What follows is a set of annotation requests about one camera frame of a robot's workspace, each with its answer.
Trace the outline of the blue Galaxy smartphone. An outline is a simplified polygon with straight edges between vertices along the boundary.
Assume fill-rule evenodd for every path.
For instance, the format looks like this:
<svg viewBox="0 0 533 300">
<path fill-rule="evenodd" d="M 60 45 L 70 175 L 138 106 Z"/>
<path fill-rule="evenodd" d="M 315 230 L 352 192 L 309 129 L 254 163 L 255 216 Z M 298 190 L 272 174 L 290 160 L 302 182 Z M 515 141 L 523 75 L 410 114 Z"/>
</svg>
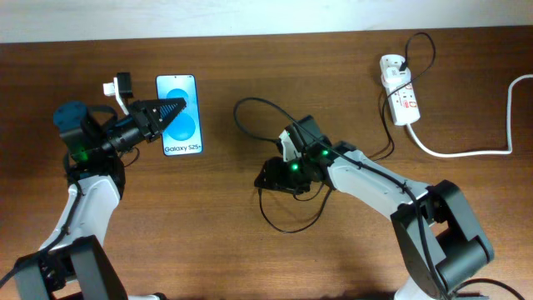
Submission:
<svg viewBox="0 0 533 300">
<path fill-rule="evenodd" d="M 159 75 L 156 88 L 160 100 L 183 98 L 186 102 L 185 108 L 163 132 L 163 153 L 166 156 L 201 153 L 202 125 L 195 77 L 191 74 Z"/>
</svg>

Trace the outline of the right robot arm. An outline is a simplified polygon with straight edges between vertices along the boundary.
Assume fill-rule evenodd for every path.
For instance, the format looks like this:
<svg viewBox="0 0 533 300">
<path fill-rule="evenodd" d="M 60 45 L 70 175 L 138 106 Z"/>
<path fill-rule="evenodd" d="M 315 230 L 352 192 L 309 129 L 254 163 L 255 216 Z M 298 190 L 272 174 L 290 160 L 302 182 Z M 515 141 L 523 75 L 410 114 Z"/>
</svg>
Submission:
<svg viewBox="0 0 533 300">
<path fill-rule="evenodd" d="M 311 183 L 363 201 L 389 221 L 409 277 L 396 299 L 454 298 L 456 288 L 495 257 L 463 192 L 443 180 L 431 186 L 402 177 L 346 142 L 332 144 L 313 116 L 287 126 L 254 185 L 297 196 Z"/>
</svg>

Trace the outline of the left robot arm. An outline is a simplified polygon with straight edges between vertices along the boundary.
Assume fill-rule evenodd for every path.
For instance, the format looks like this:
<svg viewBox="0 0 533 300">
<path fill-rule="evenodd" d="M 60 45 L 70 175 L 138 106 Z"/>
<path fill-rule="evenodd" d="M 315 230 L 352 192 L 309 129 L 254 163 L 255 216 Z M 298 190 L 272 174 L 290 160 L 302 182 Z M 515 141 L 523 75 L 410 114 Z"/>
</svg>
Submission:
<svg viewBox="0 0 533 300">
<path fill-rule="evenodd" d="M 73 101 L 58 108 L 53 123 L 67 146 L 67 204 L 39 250 L 20 257 L 1 282 L 14 278 L 22 299 L 53 299 L 69 283 L 80 287 L 73 299 L 128 299 L 102 248 L 124 193 L 122 155 L 157 140 L 186 105 L 181 97 L 135 101 L 123 119 L 108 106 Z"/>
</svg>

